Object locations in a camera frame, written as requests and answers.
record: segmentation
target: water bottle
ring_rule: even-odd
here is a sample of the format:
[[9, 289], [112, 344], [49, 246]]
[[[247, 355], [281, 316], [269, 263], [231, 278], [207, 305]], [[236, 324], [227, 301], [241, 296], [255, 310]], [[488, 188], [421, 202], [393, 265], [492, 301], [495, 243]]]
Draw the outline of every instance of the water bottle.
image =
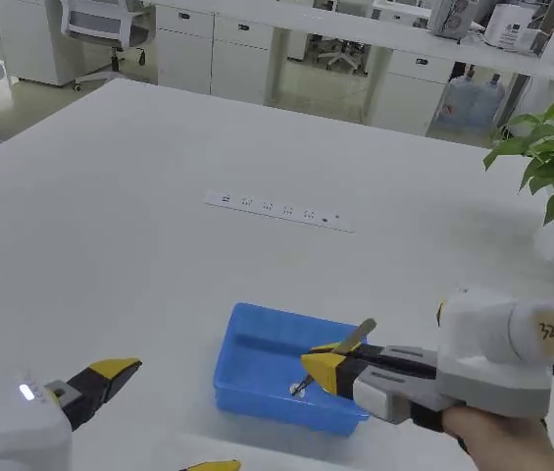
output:
[[505, 97], [505, 87], [499, 83], [501, 76], [494, 74], [492, 80], [482, 85], [469, 111], [469, 125], [482, 131], [489, 131], [492, 120]]
[[463, 127], [478, 95], [478, 86], [473, 81], [475, 71], [469, 70], [464, 76], [455, 77], [448, 85], [442, 98], [438, 121], [445, 126]]

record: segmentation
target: led light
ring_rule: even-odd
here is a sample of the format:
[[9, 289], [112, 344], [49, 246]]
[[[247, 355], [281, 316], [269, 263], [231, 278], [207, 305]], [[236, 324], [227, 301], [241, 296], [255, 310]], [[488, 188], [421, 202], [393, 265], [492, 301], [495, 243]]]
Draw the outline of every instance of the led light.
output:
[[30, 390], [29, 385], [20, 385], [20, 392], [24, 396], [25, 400], [33, 400], [34, 399], [34, 394]]

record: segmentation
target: white table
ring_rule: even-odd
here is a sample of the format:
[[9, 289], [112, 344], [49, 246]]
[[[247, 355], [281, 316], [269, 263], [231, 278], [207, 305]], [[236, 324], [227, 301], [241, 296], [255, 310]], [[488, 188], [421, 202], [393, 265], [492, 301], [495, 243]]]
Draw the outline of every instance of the white table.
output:
[[151, 0], [156, 5], [211, 13], [243, 22], [306, 31], [322, 36], [466, 62], [501, 72], [554, 80], [554, 67], [535, 57], [502, 51], [482, 41], [456, 41], [432, 35], [425, 29], [397, 25], [353, 15], [337, 14], [274, 0]]
[[[372, 12], [375, 10], [391, 12], [396, 15], [405, 15], [414, 19], [422, 18], [423, 20], [427, 21], [429, 18], [431, 18], [431, 9], [429, 8], [416, 7], [414, 5], [405, 5], [403, 3], [388, 2], [386, 0], [375, 0], [371, 8], [371, 15]], [[471, 22], [471, 29], [484, 31], [485, 27], [483, 27], [479, 23]]]
[[[517, 195], [520, 158], [485, 174], [484, 153], [115, 80], [0, 145], [0, 364], [51, 380], [142, 358], [75, 434], [75, 470], [223, 455], [249, 470], [337, 469], [292, 455], [471, 469], [453, 440], [411, 424], [371, 419], [345, 440], [220, 413], [211, 378], [242, 300], [373, 316], [372, 342], [435, 348], [437, 303], [457, 283], [554, 297], [554, 267], [530, 246], [544, 200]], [[207, 189], [340, 211], [355, 232], [210, 207]], [[554, 439], [554, 394], [549, 422]]]

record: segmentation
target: blue plastic tray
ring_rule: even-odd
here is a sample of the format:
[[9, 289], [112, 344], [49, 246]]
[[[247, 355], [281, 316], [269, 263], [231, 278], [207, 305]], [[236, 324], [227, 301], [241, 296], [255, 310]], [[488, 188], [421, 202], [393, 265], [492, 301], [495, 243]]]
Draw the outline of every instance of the blue plastic tray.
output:
[[344, 340], [356, 326], [237, 304], [214, 375], [220, 409], [298, 424], [337, 435], [353, 433], [369, 414], [317, 384], [304, 397], [289, 387], [305, 377], [300, 355], [312, 346]]

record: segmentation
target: power strip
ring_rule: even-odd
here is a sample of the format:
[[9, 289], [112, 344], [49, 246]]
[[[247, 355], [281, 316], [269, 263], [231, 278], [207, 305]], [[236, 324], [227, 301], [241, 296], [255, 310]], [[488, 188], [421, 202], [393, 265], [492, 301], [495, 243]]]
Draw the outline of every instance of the power strip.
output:
[[339, 214], [329, 211], [317, 211], [309, 208], [301, 208], [290, 204], [281, 204], [267, 199], [253, 196], [234, 196], [230, 193], [219, 191], [207, 191], [205, 203], [221, 208], [235, 209], [271, 218], [294, 221], [296, 223], [311, 224], [321, 228], [335, 229], [352, 233], [351, 225]]

